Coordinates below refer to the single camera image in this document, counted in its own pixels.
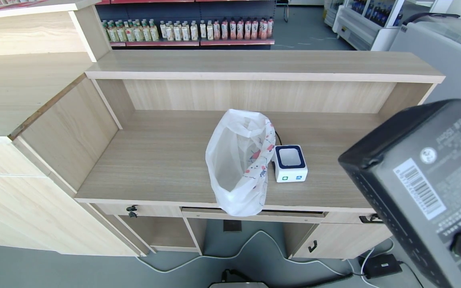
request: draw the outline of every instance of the counter top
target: counter top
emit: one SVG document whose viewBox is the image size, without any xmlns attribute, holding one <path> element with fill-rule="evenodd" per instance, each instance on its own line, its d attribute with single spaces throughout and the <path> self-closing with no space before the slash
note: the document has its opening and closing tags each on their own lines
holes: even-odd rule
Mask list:
<svg viewBox="0 0 461 288">
<path fill-rule="evenodd" d="M 39 0 L 0 6 L 0 18 L 61 11 L 76 11 L 100 0 Z"/>
<path fill-rule="evenodd" d="M 93 79 L 293 80 L 441 83 L 442 73 L 405 52 L 111 51 L 86 71 Z"/>
<path fill-rule="evenodd" d="M 76 200 L 217 208 L 205 149 L 224 111 L 136 111 Z M 265 209 L 374 213 L 338 156 L 382 121 L 377 114 L 264 112 L 283 144 L 300 144 L 305 182 L 277 183 L 269 165 Z"/>
</svg>

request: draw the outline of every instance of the power adapter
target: power adapter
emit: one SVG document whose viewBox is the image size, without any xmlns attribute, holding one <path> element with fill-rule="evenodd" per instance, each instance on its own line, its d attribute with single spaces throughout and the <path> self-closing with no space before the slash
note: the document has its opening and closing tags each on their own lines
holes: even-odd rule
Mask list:
<svg viewBox="0 0 461 288">
<path fill-rule="evenodd" d="M 387 275 L 393 275 L 402 272 L 401 266 L 392 254 L 379 255 L 374 258 L 367 259 L 364 265 L 364 274 L 367 279 L 374 279 Z"/>
</svg>

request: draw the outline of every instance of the drawer handle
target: drawer handle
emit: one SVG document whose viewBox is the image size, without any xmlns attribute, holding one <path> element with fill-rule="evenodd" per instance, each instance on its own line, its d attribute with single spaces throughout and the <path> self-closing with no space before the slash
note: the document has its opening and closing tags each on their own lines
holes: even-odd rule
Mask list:
<svg viewBox="0 0 461 288">
<path fill-rule="evenodd" d="M 359 219 L 362 223 L 364 224 L 371 224 L 371 223 L 374 223 L 374 224 L 383 224 L 384 221 L 382 221 L 382 219 L 380 219 L 380 217 L 378 216 L 378 214 L 373 214 L 371 215 L 371 217 L 369 219 L 367 219 L 366 216 L 359 216 Z"/>
<path fill-rule="evenodd" d="M 138 215 L 136 215 L 135 211 L 137 210 L 136 206 L 130 206 L 126 208 L 126 211 L 129 212 L 129 217 L 131 218 L 137 218 Z"/>
<path fill-rule="evenodd" d="M 312 253 L 318 247 L 318 241 L 314 240 L 314 247 L 309 246 L 309 253 Z"/>
</svg>

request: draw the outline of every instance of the black device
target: black device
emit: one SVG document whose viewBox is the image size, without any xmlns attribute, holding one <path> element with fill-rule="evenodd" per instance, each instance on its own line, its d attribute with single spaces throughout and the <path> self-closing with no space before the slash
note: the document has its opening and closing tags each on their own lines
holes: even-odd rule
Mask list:
<svg viewBox="0 0 461 288">
<path fill-rule="evenodd" d="M 361 266 L 364 260 L 362 259 L 359 262 Z M 367 279 L 392 275 L 402 271 L 401 266 L 399 266 L 399 263 L 392 254 L 378 255 L 377 257 L 370 258 L 364 265 L 364 274 Z"/>
<path fill-rule="evenodd" d="M 398 112 L 339 163 L 419 271 L 461 288 L 461 100 Z"/>
</svg>

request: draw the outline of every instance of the cabinet handle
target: cabinet handle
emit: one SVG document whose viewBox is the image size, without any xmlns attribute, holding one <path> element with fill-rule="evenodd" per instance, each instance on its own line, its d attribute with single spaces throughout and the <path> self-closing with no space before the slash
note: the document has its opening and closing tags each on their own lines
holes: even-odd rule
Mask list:
<svg viewBox="0 0 461 288">
<path fill-rule="evenodd" d="M 309 253 L 312 253 L 316 247 L 318 247 L 318 241 L 314 240 L 314 247 L 309 246 Z"/>
<path fill-rule="evenodd" d="M 382 219 L 380 219 L 380 217 L 378 216 L 378 214 L 373 214 L 371 215 L 371 217 L 369 219 L 367 219 L 366 216 L 359 216 L 359 219 L 362 223 L 364 224 L 371 224 L 371 223 L 374 223 L 374 224 L 383 224 L 384 221 L 382 221 Z"/>
</svg>

